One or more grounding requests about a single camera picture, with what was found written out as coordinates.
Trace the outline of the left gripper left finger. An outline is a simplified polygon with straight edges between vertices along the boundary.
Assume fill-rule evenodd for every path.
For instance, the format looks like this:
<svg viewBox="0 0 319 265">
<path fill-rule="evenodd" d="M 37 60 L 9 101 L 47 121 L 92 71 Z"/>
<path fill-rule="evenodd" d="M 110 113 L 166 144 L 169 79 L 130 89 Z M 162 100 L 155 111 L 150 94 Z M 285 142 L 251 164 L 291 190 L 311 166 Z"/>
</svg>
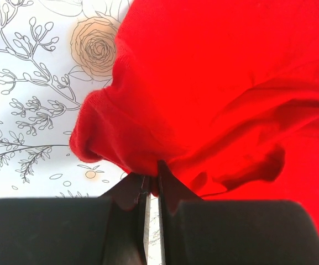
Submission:
<svg viewBox="0 0 319 265">
<path fill-rule="evenodd" d="M 146 264 L 149 177 L 97 198 L 0 199 L 0 264 Z"/>
</svg>

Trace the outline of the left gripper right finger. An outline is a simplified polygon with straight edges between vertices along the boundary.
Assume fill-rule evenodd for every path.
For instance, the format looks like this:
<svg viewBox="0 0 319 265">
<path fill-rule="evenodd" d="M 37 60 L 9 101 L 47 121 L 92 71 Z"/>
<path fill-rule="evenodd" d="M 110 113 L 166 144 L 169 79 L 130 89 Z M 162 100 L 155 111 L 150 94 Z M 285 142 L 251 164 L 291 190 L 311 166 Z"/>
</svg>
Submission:
<svg viewBox="0 0 319 265">
<path fill-rule="evenodd" d="M 163 264 L 319 264 L 319 234 L 288 200 L 203 200 L 158 162 Z"/>
</svg>

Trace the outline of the red t shirt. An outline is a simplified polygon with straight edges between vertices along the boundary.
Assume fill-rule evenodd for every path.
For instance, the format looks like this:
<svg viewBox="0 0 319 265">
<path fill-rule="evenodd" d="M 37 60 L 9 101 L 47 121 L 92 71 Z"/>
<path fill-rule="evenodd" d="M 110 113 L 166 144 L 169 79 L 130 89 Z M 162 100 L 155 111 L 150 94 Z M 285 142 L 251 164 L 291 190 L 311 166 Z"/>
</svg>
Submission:
<svg viewBox="0 0 319 265">
<path fill-rule="evenodd" d="M 205 199 L 289 199 L 319 231 L 319 1 L 134 1 L 113 81 L 70 148 L 127 172 L 163 160 Z"/>
</svg>

